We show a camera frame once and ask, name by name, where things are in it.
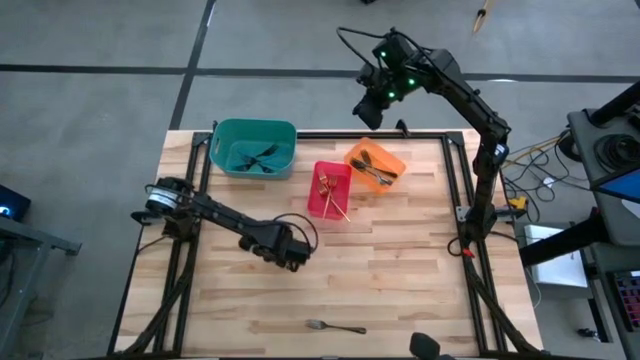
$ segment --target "monitor screen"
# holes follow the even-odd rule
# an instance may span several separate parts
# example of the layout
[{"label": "monitor screen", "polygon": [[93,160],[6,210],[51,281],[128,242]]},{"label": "monitor screen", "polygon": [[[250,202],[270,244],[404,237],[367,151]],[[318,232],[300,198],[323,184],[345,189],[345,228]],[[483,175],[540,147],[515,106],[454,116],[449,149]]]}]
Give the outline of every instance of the monitor screen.
[{"label": "monitor screen", "polygon": [[30,204],[31,200],[0,185],[0,216],[21,221]]},{"label": "monitor screen", "polygon": [[600,185],[609,195],[640,202],[640,169],[632,170]]}]

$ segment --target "yellow cable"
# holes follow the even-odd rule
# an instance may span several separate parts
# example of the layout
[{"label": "yellow cable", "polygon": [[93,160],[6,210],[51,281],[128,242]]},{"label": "yellow cable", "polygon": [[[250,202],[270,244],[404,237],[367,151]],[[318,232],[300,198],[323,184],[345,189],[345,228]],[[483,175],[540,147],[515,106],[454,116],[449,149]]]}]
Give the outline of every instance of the yellow cable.
[{"label": "yellow cable", "polygon": [[503,166],[502,169],[504,170],[504,169],[508,168],[509,166],[513,165],[515,162],[517,162],[518,160],[522,159],[523,157],[525,157],[525,156],[527,156],[529,154],[533,154],[536,151],[543,151],[544,148],[547,148],[547,147],[549,147],[551,145],[555,146],[555,144],[556,144],[556,142],[558,141],[559,138],[560,137],[558,136],[558,137],[555,137],[553,139],[549,139],[549,141],[545,142],[544,144],[532,147],[531,150],[525,152],[524,154],[519,155],[518,157],[516,157],[513,160],[505,160],[505,162],[507,162],[508,164]]}]

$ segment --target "white cable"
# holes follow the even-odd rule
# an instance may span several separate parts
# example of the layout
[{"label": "white cable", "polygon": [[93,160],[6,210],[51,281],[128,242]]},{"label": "white cable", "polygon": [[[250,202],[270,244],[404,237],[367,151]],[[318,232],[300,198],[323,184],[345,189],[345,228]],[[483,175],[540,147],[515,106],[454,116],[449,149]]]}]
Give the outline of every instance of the white cable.
[{"label": "white cable", "polygon": [[538,300],[536,301],[536,304],[533,305],[533,310],[535,310],[538,307],[538,305],[540,305],[540,303],[542,302],[542,292],[540,291],[540,287],[538,287],[538,284],[536,283],[536,281],[533,280],[533,275],[531,274],[531,271],[525,268],[524,272],[526,272],[527,275],[529,275],[529,278],[531,279],[533,286],[536,287],[536,291],[538,292]]}]

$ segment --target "utensil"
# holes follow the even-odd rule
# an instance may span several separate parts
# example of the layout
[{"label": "utensil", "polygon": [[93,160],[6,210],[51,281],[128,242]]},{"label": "utensil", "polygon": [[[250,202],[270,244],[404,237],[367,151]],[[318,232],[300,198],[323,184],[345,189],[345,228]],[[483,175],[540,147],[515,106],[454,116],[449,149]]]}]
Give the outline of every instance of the utensil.
[{"label": "utensil", "polygon": [[[335,187],[338,184],[338,179],[337,178],[335,179],[335,181],[333,181],[333,184],[334,184],[333,187]],[[338,210],[340,215],[342,215],[342,217],[344,217],[348,222],[351,222],[351,219],[349,219],[347,214],[345,214],[344,211],[342,211],[342,209],[340,208],[338,203],[336,203],[336,201],[333,199],[333,195],[331,194],[331,188],[329,186],[318,184],[318,192],[320,193],[320,196],[325,196],[325,195],[327,196],[327,202],[325,203],[324,212],[322,213],[322,218],[323,219],[326,218],[326,216],[327,216],[327,209],[329,208],[329,201],[331,201],[331,203],[336,208],[336,210]]]},{"label": "utensil", "polygon": [[278,144],[273,144],[273,145],[269,146],[269,148],[267,148],[265,151],[263,151],[260,154],[256,155],[255,157],[259,158],[259,157],[264,157],[264,156],[270,156],[270,155],[273,155],[277,150],[278,150]]},{"label": "utensil", "polygon": [[387,171],[387,170],[382,170],[382,169],[378,169],[377,167],[373,166],[373,163],[371,162],[371,156],[369,156],[369,152],[367,152],[367,150],[361,150],[360,151],[360,155],[362,156],[362,160],[364,160],[365,164],[370,167],[371,169],[378,171],[380,173],[383,173],[387,176],[390,176],[394,179],[398,178],[398,174],[394,173],[393,171]]},{"label": "utensil", "polygon": [[338,210],[338,212],[345,218],[347,219],[348,222],[351,222],[351,219],[349,219],[349,217],[347,216],[347,214],[344,213],[344,211],[342,211],[342,209],[340,208],[340,206],[338,206],[338,204],[335,202],[335,200],[333,199],[333,194],[331,193],[331,189],[335,188],[336,186],[338,186],[338,177],[337,176],[330,176],[329,177],[329,198],[331,200],[331,203],[333,204],[333,206],[335,206],[336,210]]},{"label": "utensil", "polygon": [[238,152],[238,154],[240,155],[240,158],[242,159],[242,161],[246,162],[246,164],[244,165],[238,165],[236,167],[234,167],[234,170],[236,171],[249,171],[251,169],[251,167],[253,167],[253,165],[258,165],[260,167],[260,169],[262,170],[263,173],[265,174],[272,174],[275,172],[275,170],[262,165],[261,160],[258,160],[256,158],[254,158],[253,156],[249,156],[249,155],[245,155],[242,154],[240,152]]},{"label": "utensil", "polygon": [[378,173],[369,170],[369,166],[358,159],[351,159],[351,166],[353,166],[356,170],[360,172],[368,172],[369,174],[375,176],[376,179],[378,180],[378,183],[380,183],[380,185],[389,186],[393,184],[393,180],[385,179],[382,176],[380,176]]},{"label": "utensil", "polygon": [[307,321],[304,322],[304,324],[311,329],[314,330],[324,330],[324,329],[328,329],[328,328],[333,328],[333,329],[340,329],[340,330],[346,330],[346,331],[352,331],[358,334],[366,334],[367,333],[367,329],[362,328],[362,327],[348,327],[348,326],[335,326],[335,325],[329,325],[326,322],[322,321],[322,320],[315,320],[315,319],[309,319]]},{"label": "utensil", "polygon": [[336,202],[333,200],[333,196],[329,195],[329,197],[331,199],[331,203],[333,204],[333,206],[335,206],[336,210],[338,210],[340,215],[342,215],[342,217],[344,217],[345,220],[347,220],[348,222],[351,222],[351,219],[349,219],[347,214],[345,214],[344,211],[342,211],[342,209],[340,209],[340,206],[338,206],[338,204],[336,204]]},{"label": "utensil", "polygon": [[325,219],[327,217],[327,210],[329,209],[329,201],[331,200],[331,196],[329,196],[329,189],[327,186],[318,184],[318,192],[320,196],[327,196],[327,200],[324,203],[324,210],[322,211],[322,218]]},{"label": "utensil", "polygon": [[[330,189],[329,189],[329,179],[327,179],[327,174],[325,174],[324,171],[319,170],[318,179],[320,180],[320,187],[321,187],[321,189],[318,189],[320,191],[320,195],[324,196],[326,194],[329,194]],[[324,203],[324,210],[322,211],[323,219],[327,217],[327,210],[329,209],[330,199],[331,199],[331,196],[327,196],[327,201]]]}]

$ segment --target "red clip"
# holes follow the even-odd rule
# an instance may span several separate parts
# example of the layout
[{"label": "red clip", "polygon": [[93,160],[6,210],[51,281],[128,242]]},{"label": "red clip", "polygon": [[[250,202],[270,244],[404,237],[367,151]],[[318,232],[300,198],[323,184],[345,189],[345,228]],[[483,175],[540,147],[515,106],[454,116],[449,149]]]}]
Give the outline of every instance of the red clip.
[{"label": "red clip", "polygon": [[476,256],[475,256],[475,255],[473,255],[473,253],[471,252],[471,250],[469,250],[468,248],[464,248],[464,249],[462,249],[462,253],[463,253],[464,255],[466,255],[466,256],[468,256],[468,257],[472,258],[472,259],[475,259],[475,258],[476,258]]}]

